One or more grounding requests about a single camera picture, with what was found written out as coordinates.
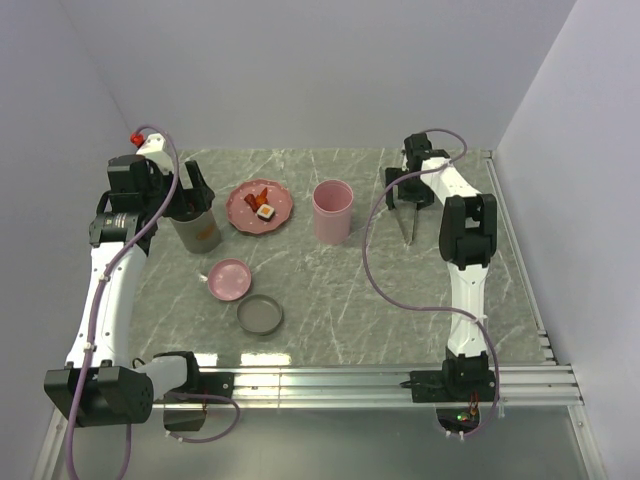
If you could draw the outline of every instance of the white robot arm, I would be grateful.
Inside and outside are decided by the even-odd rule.
[[[437,169],[448,162],[449,159],[444,157],[431,158],[423,161],[421,170]],[[480,194],[453,165],[438,173],[421,175],[420,179],[443,205],[449,197],[457,195],[476,198]],[[479,318],[480,322],[484,322],[484,285],[489,267],[481,264],[467,265],[463,270],[452,262],[448,262],[447,267],[451,277],[451,306],[466,310]],[[451,333],[447,348],[456,357],[477,357],[487,352],[480,329],[458,313],[451,314]]]
[[[439,249],[451,278],[451,307],[471,313],[484,325],[484,289],[491,257],[497,247],[497,201],[492,194],[473,188],[451,164],[444,150],[434,149],[425,132],[404,141],[402,168],[387,168],[385,183],[408,173],[433,171],[398,184],[398,198],[416,204],[416,212],[434,203],[444,206]],[[387,206],[395,208],[393,192],[387,190]],[[495,394],[495,375],[489,368],[488,348],[475,323],[451,313],[442,372],[412,372],[405,386],[414,389],[414,400],[447,402],[490,401]],[[422,388],[441,382],[444,390]]]
[[[143,155],[124,155],[109,161],[110,190],[98,204],[89,234],[91,281],[82,322],[65,368],[49,370],[45,392],[69,418],[73,396],[80,378],[85,349],[93,355],[83,385],[76,423],[79,426],[141,423],[151,414],[153,400],[169,390],[192,392],[200,386],[198,364],[192,352],[161,354],[152,362],[131,369],[128,337],[136,286],[157,226],[145,230],[135,245],[120,259],[107,278],[100,301],[92,343],[87,342],[89,316],[99,280],[105,267],[126,242],[136,237],[167,197],[173,173],[160,162]],[[195,161],[185,163],[192,188],[183,188],[180,180],[164,211],[167,217],[208,211],[214,198]],[[107,203],[110,211],[105,211]]]

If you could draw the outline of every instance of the marble table surface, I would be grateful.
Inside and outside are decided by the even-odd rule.
[[[396,149],[201,150],[181,161],[198,161],[216,192],[214,214],[223,242],[205,255],[188,253],[163,219],[139,283],[130,330],[132,357],[191,350],[220,366],[437,363],[444,358],[450,314],[404,311],[379,297],[362,267],[364,224],[382,192],[379,167],[398,166]],[[480,151],[456,164],[478,190],[493,192]],[[290,221],[278,231],[253,237],[239,233],[224,204],[240,183],[276,180],[294,199]],[[338,178],[355,193],[352,233],[339,246],[320,245],[313,235],[311,194],[321,181]],[[410,225],[412,208],[400,213]],[[438,251],[442,206],[419,213],[416,240],[405,246],[386,207],[375,216],[370,264],[380,286],[403,303],[450,305],[451,285]],[[237,302],[211,296],[205,275],[234,257],[253,274],[251,293],[275,298],[285,312],[275,333],[256,337],[236,320]],[[503,364],[544,361],[520,270],[502,217],[498,251],[489,269],[485,311],[489,333]]]

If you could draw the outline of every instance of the pink bowl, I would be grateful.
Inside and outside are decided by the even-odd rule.
[[[249,291],[251,271],[247,265],[235,258],[216,263],[207,277],[211,294],[225,302],[238,300]]]

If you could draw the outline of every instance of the white wall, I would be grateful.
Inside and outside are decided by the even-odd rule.
[[[2,478],[30,478],[89,278],[88,226],[124,121],[56,2],[0,2]]]
[[[613,479],[640,476],[640,3],[578,0],[498,148],[554,350]]]
[[[575,0],[62,0],[128,123],[183,147],[501,138]]]

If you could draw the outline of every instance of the pink plate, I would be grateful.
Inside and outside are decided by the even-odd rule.
[[[257,197],[265,187],[268,189],[267,201],[276,209],[270,222],[259,219],[244,201],[244,197],[249,193],[253,193]],[[256,178],[235,188],[229,195],[226,205],[227,217],[234,227],[241,232],[261,235],[274,231],[289,219],[291,210],[293,210],[293,199],[289,190],[278,182]]]
[[[251,286],[251,271],[244,262],[227,258],[216,263],[207,277],[211,294],[225,302],[242,297]]]

